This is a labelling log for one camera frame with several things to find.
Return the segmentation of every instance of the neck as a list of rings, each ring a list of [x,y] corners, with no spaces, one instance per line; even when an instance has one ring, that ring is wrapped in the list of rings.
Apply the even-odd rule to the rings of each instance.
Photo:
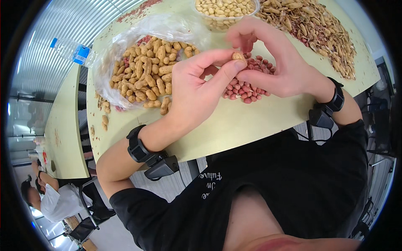
[[[32,202],[31,204],[36,210],[41,211],[41,201]]]

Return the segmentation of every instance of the light green table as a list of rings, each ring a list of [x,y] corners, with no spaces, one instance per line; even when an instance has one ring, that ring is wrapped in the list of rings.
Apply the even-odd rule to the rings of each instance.
[[[341,79],[340,74],[332,68],[328,58],[314,53],[289,34],[287,36],[307,63],[317,68],[324,75],[342,82],[345,89],[352,96],[356,96],[379,80],[376,64],[366,48],[362,35],[341,7],[333,0],[320,0],[320,3],[325,4],[332,14],[341,21],[345,29],[349,31],[357,51],[357,56],[355,57],[356,80]],[[193,15],[190,6],[187,6],[182,1],[174,0],[165,0],[155,4],[145,10],[144,13],[157,14],[166,11],[182,16]],[[135,22],[135,18],[130,18],[130,16],[123,18],[122,22],[114,21],[106,27],[95,39],[93,49],[101,51],[114,36],[129,29],[131,24]],[[211,48],[228,47],[223,37],[224,34],[214,33]],[[274,62],[273,56],[261,41],[254,45],[252,53]],[[105,113],[100,112],[97,108],[97,99],[94,98],[92,70],[88,71],[87,85],[88,126],[94,125],[95,137],[98,137],[98,139],[91,139],[95,160],[112,144],[125,137],[132,128],[139,124],[152,123],[161,117],[158,109],[126,112],[116,112],[112,109],[112,113],[108,115],[109,129],[105,132],[101,127],[101,116]],[[175,154],[179,161],[187,161],[265,138],[308,120],[308,110],[312,107],[313,102],[313,98],[309,95],[299,95],[291,98],[278,98],[273,95],[270,97],[264,96],[262,100],[249,105],[243,104],[240,99],[236,101],[221,99],[209,119],[169,146],[167,151],[170,154]]]

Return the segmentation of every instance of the left hand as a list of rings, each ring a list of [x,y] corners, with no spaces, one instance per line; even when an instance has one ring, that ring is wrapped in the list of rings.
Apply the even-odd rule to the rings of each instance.
[[[204,51],[173,67],[172,107],[168,113],[193,130],[205,121],[218,105],[222,92],[247,65],[232,60],[234,49]],[[213,77],[205,81],[207,75]]]

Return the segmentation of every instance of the blue bottle label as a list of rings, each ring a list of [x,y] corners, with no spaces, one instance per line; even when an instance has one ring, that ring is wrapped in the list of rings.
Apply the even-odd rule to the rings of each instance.
[[[89,48],[84,45],[78,45],[74,54],[73,54],[73,62],[83,65],[85,63],[86,58],[89,54]]]

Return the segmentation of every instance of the table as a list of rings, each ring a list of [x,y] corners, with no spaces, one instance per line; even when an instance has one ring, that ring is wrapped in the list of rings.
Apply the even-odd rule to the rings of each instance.
[[[342,79],[340,74],[332,68],[328,58],[314,53],[289,34],[287,36],[307,63],[324,75],[344,84],[346,91],[352,96],[356,96],[379,80],[376,64],[368,52],[362,35],[341,7],[333,0],[320,0],[320,3],[325,4],[349,31],[357,51],[355,57],[356,80]],[[190,6],[174,0],[165,0],[155,4],[144,10],[144,13],[160,14],[166,11],[183,16],[193,15]],[[115,35],[129,29],[135,23],[134,18],[125,16],[123,15],[124,18],[121,18],[122,22],[113,21],[99,34],[94,41],[94,50],[101,51]],[[211,48],[228,48],[229,46],[225,44],[223,38],[224,34],[213,33]],[[275,61],[261,41],[254,45],[252,53],[254,56],[261,55],[270,62]],[[91,139],[91,145],[94,148],[96,161],[111,145],[125,137],[132,128],[140,124],[150,124],[161,117],[158,109],[126,112],[113,110],[108,115],[108,131],[104,132],[101,126],[101,116],[105,113],[97,108],[92,70],[88,71],[87,85],[88,127],[93,125],[95,128],[97,139]],[[308,120],[308,111],[312,108],[313,103],[314,99],[310,95],[290,98],[264,96],[262,100],[250,105],[243,104],[240,99],[236,101],[221,99],[209,119],[166,150],[169,154],[176,155],[177,159],[182,162],[245,145]]]
[[[89,177],[78,126],[78,81],[81,66],[74,64],[50,110],[45,127],[47,171],[59,179]],[[51,171],[54,162],[56,170]]]

